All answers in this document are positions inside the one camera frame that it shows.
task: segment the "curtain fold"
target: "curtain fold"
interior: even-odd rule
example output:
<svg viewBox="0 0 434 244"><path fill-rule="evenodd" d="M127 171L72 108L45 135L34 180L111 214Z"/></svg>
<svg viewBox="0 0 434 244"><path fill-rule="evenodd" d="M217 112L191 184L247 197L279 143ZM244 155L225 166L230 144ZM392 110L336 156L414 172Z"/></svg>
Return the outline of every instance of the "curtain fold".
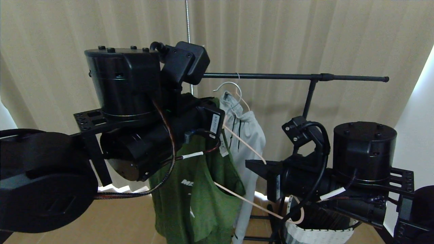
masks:
<svg viewBox="0 0 434 244"><path fill-rule="evenodd" d="M434 43L432 1L189 0L188 7L191 42L207 49L208 72L390 77L319 82L308 119L330 135L349 121L395 126ZM72 114L99 107L84 50L187 41L185 1L3 0L0 11L1 96L19 127L78 132ZM223 81L203 79L196 95L220 96L212 90ZM281 125L301 115L309 82L232 81L265 132L264 157L289 156Z"/></svg>

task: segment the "tile floor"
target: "tile floor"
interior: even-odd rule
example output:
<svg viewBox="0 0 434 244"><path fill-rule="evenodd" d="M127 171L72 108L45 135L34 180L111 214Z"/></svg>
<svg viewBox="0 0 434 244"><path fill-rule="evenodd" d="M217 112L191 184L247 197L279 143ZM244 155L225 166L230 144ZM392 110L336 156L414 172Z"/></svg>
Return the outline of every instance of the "tile floor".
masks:
<svg viewBox="0 0 434 244"><path fill-rule="evenodd" d="M266 207L259 198L255 202ZM253 214L266 215L253 208ZM95 201L80 218L58 230L40 233L14 233L5 244L165 244L154 228L155 214L150 196ZM269 236L267 220L252 219L248 236ZM265 242L245 241L245 244ZM373 227L362 224L348 244L384 244Z"/></svg>

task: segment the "cylindrical motor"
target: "cylindrical motor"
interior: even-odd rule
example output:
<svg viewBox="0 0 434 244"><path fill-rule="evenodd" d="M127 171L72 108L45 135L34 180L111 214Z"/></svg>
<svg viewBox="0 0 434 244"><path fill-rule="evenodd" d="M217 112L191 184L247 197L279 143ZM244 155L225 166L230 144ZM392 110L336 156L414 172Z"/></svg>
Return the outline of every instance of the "cylindrical motor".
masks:
<svg viewBox="0 0 434 244"><path fill-rule="evenodd" d="M354 184L382 184L390 176L396 131L374 122L351 122L334 129L333 170L337 180Z"/></svg>
<svg viewBox="0 0 434 244"><path fill-rule="evenodd" d="M105 48L85 51L102 112L111 119L142 119L155 110L150 96L160 90L158 52L149 49Z"/></svg>

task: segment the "hanger hook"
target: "hanger hook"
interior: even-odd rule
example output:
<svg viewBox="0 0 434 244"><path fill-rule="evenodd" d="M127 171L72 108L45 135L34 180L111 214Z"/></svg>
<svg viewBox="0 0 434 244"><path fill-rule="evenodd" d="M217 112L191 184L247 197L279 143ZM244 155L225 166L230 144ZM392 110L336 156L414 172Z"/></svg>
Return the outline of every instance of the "hanger hook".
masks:
<svg viewBox="0 0 434 244"><path fill-rule="evenodd" d="M238 88L238 90L240 91L240 99L238 99L238 102L235 105L233 105L232 108L230 108L230 109L233 109L235 106L237 106L240 103L241 98L243 97L243 92L241 91L241 88L238 84L236 84L235 82L232 82L232 81L226 81L226 82L223 82L219 87L217 87L217 89L213 90L213 92L218 91L220 89L220 87L222 87L224 84L227 84L227 83L235 85Z"/></svg>

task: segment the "curtain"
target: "curtain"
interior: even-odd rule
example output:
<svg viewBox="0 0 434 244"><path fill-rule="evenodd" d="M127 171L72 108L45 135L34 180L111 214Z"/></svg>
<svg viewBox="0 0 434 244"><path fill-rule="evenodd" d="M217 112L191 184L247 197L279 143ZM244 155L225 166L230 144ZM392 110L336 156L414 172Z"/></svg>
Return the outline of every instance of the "curtain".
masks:
<svg viewBox="0 0 434 244"><path fill-rule="evenodd" d="M14 104L18 126L78 132L72 114L99 106L83 51L187 41L185 12L184 1L171 0L2 1L5 105ZM208 72L389 76L388 83L317 84L308 119L331 139L344 122L395 126L434 43L432 1L189 0L188 12L191 42L210 56ZM223 81L203 79L196 95L219 96L212 90ZM309 82L232 81L265 132L264 157L289 156L281 125L301 115Z"/></svg>

